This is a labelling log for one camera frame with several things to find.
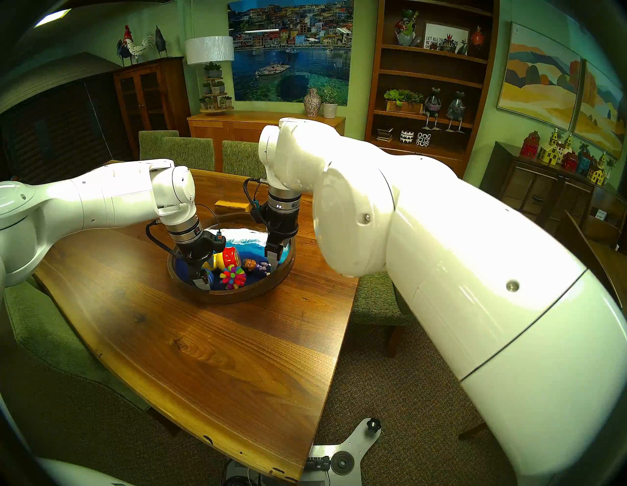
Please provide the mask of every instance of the white lampshade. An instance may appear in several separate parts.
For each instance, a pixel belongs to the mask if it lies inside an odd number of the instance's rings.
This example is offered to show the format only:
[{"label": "white lampshade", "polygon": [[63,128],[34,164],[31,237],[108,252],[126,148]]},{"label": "white lampshade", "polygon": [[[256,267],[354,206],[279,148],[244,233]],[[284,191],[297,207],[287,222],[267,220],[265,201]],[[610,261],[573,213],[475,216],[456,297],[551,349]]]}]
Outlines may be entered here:
[{"label": "white lampshade", "polygon": [[185,41],[187,64],[204,64],[212,61],[233,61],[231,36],[196,37]]}]

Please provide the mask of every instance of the water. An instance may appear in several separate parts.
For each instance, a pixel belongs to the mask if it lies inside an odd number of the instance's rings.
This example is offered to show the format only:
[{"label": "water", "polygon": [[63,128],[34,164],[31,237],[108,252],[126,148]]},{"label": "water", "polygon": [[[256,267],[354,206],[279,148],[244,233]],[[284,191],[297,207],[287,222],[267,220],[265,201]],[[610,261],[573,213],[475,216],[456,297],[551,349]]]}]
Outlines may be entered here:
[{"label": "water", "polygon": [[[339,105],[349,97],[350,49],[296,48],[297,53],[279,50],[236,51],[233,61],[235,99],[239,101],[302,102],[309,88],[332,85]],[[257,78],[255,71],[271,64],[288,64],[287,71]]]}]

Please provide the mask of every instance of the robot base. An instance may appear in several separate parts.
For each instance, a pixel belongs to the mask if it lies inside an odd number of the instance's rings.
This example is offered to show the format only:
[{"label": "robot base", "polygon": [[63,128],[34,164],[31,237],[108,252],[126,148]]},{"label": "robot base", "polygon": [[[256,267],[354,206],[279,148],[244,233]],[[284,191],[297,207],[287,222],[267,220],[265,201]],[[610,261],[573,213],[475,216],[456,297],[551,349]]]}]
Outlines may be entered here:
[{"label": "robot base", "polygon": [[[361,486],[361,459],[368,449],[381,435],[381,425],[378,421],[373,426],[372,419],[364,418],[352,434],[338,445],[313,445],[309,457],[331,458],[329,477],[327,471],[303,471],[298,486],[329,486],[329,479],[333,486]],[[258,484],[260,474],[238,462],[231,461],[226,469],[226,478],[234,476],[250,478],[250,484]],[[261,475],[262,486],[283,486],[283,480]]]}]

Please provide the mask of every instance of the framed painting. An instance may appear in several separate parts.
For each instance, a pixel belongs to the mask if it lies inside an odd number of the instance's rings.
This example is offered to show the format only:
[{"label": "framed painting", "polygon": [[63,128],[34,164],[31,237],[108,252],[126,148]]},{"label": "framed painting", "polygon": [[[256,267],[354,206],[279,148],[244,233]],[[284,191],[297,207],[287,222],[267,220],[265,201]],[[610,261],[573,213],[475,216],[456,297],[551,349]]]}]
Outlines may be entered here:
[{"label": "framed painting", "polygon": [[589,61],[584,66],[586,75],[575,135],[618,158],[623,150],[627,119],[623,91]]},{"label": "framed painting", "polygon": [[568,130],[577,99],[581,57],[512,22],[498,108]]}]

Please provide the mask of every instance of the wooden bookshelf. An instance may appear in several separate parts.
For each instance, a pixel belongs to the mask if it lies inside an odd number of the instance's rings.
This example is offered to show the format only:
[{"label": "wooden bookshelf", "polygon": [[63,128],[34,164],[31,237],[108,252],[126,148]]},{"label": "wooden bookshelf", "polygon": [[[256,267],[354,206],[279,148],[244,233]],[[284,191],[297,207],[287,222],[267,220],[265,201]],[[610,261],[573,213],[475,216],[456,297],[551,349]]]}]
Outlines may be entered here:
[{"label": "wooden bookshelf", "polygon": [[[490,78],[498,36],[500,0],[379,0],[377,38],[372,67],[371,96],[366,136],[369,141],[391,154],[420,154],[434,157],[463,177],[477,137],[490,87]],[[403,10],[418,10],[416,32],[423,39],[416,47],[398,45],[394,25]],[[468,55],[423,48],[425,24],[439,23],[467,29],[469,37],[477,25],[485,40],[481,49],[469,46]],[[442,108],[436,122],[441,130],[432,130],[429,147],[403,144],[400,131],[424,130],[425,115],[386,111],[383,95],[390,89],[408,89],[426,97],[431,88],[440,88]],[[455,92],[465,94],[466,112],[461,132],[447,132],[446,111]],[[453,121],[457,130],[459,122]],[[376,130],[387,125],[393,128],[390,142],[376,140]],[[433,128],[433,117],[429,127]]]}]

